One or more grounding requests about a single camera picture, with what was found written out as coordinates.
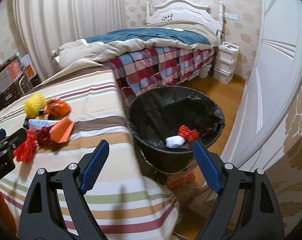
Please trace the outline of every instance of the bedpost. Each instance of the bedpost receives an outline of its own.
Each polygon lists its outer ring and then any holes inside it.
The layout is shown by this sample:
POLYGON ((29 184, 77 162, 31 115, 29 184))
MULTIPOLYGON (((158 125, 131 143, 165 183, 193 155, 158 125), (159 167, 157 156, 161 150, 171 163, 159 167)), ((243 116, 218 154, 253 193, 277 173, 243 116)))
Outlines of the bedpost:
POLYGON ((150 18, 151 18, 151 14, 150 14, 150 3, 147 2, 147 3, 146 3, 146 19, 145 19, 147 25, 151 24, 150 18))
POLYGON ((223 25, 224 25, 224 6, 223 6, 223 2, 220 2, 220 6, 219 6, 219 22, 222 25, 221 30, 218 29, 218 33, 217 36, 219 39, 221 39, 222 33, 223 33, 223 25))

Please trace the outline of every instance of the bed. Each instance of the bed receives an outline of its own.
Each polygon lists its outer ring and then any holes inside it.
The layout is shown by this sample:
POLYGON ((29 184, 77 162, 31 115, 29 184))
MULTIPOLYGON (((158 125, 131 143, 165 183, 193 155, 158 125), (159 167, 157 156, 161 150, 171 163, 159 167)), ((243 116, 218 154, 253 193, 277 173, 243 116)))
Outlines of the bed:
POLYGON ((207 12, 208 5, 189 0, 169 0, 154 8, 155 13, 150 15, 147 3, 146 26, 69 42, 53 51, 53 59, 60 69, 81 58, 112 69, 125 106, 148 89, 179 85, 194 78, 212 61, 215 48, 220 44, 223 3, 219 5, 218 20, 207 12), (147 35, 136 33, 144 30, 147 35), (189 36, 197 33, 208 42, 199 37, 191 41, 181 38, 179 31, 189 36))

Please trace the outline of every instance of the yellow pom pom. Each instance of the yellow pom pom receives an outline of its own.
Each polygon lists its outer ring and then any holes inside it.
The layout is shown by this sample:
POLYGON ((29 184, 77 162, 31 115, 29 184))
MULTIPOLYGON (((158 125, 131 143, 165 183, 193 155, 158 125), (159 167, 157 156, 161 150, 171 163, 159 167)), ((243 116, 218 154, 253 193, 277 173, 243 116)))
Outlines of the yellow pom pom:
POLYGON ((40 93, 35 93, 24 104, 24 111, 30 118, 38 116, 38 112, 46 106, 46 99, 40 93))

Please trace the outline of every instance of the plaid bedspread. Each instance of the plaid bedspread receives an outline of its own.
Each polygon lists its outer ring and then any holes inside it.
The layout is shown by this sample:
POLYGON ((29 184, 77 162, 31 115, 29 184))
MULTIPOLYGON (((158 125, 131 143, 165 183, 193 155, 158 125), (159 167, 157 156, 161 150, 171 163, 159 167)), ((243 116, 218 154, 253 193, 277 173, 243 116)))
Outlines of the plaid bedspread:
POLYGON ((153 47, 122 54, 102 63, 113 70, 124 105, 135 96, 159 86, 176 86, 212 61, 214 49, 153 47))

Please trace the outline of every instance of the red plastic bag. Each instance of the red plastic bag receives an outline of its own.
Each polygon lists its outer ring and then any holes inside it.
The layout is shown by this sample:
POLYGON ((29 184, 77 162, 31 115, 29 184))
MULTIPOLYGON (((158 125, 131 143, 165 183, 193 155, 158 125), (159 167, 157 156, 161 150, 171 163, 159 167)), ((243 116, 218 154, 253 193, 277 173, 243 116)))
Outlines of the red plastic bag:
POLYGON ((186 141, 190 142, 194 142, 199 138, 199 133, 197 130, 190 130, 190 128, 185 125, 180 126, 178 130, 178 135, 183 137, 186 141))
POLYGON ((36 150, 36 139, 30 130, 26 130, 27 138, 13 152, 14 157, 18 162, 27 162, 33 157, 36 150))

